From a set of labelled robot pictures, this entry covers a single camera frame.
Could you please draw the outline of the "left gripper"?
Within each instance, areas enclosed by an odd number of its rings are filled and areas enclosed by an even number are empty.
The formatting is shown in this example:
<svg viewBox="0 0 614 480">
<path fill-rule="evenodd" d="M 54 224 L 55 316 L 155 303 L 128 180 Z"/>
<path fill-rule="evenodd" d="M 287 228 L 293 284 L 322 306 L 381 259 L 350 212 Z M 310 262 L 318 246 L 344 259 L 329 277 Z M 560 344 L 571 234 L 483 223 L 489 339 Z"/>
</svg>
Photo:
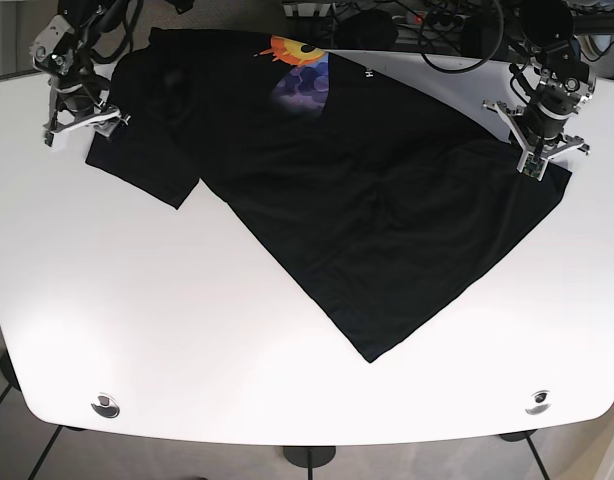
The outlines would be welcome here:
<svg viewBox="0 0 614 480">
<path fill-rule="evenodd" d="M 482 106 L 500 117 L 520 147 L 517 171 L 535 180 L 543 180 L 548 165 L 557 157 L 574 150 L 585 154 L 590 151 L 582 137 L 565 133 L 564 127 L 575 111 L 556 113 L 542 102 L 511 109 L 504 102 L 485 100 Z"/>
</svg>

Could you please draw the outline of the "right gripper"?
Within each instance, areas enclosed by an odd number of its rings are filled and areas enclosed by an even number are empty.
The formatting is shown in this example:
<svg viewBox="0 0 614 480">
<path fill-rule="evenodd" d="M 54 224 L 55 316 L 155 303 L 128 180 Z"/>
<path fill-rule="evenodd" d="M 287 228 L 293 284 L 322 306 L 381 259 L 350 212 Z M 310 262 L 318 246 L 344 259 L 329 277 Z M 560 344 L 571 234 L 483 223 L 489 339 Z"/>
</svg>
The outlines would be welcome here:
<svg viewBox="0 0 614 480">
<path fill-rule="evenodd" d="M 59 135 L 85 127 L 110 138 L 119 126 L 126 126 L 130 118 L 129 114 L 123 114 L 117 106 L 94 96 L 85 87 L 52 87 L 43 140 L 46 146 L 53 147 Z"/>
</svg>

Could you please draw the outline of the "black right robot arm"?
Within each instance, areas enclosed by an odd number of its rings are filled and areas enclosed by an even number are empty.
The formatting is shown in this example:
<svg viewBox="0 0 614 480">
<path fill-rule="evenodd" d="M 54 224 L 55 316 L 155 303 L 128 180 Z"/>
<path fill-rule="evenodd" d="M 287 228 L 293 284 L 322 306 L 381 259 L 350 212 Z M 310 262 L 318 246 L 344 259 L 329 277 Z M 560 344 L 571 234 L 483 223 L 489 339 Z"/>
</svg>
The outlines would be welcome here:
<svg viewBox="0 0 614 480">
<path fill-rule="evenodd" d="M 130 116 L 102 97 L 110 81 L 95 67 L 116 62 L 132 51 L 133 33 L 144 3 L 135 3 L 131 16 L 130 2 L 61 1 L 57 14 L 30 46 L 33 67 L 49 75 L 49 117 L 44 129 L 44 143 L 51 147 L 57 136 L 91 127 L 109 138 Z M 124 36 L 109 55 L 95 50 L 102 35 L 121 26 Z"/>
</svg>

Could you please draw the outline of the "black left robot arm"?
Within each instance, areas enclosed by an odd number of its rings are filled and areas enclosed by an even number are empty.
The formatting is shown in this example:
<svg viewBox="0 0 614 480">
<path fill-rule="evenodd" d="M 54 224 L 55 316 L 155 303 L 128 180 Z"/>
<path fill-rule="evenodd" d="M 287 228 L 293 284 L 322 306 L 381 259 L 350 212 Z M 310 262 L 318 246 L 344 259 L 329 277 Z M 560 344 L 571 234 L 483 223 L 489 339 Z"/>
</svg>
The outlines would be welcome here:
<svg viewBox="0 0 614 480">
<path fill-rule="evenodd" d="M 521 99 L 515 108 L 502 101 L 483 102 L 510 131 L 510 140 L 521 150 L 517 171 L 541 181 L 547 166 L 564 153 L 587 154 L 590 146 L 580 136 L 565 133 L 567 121 L 593 97 L 596 76 L 574 48 L 574 22 L 563 1 L 502 1 L 493 3 L 497 21 L 494 45 L 476 63 L 458 69 L 423 61 L 433 70 L 449 75 L 472 72 L 494 59 L 509 41 L 521 56 L 521 65 L 509 65 L 509 86 Z"/>
</svg>

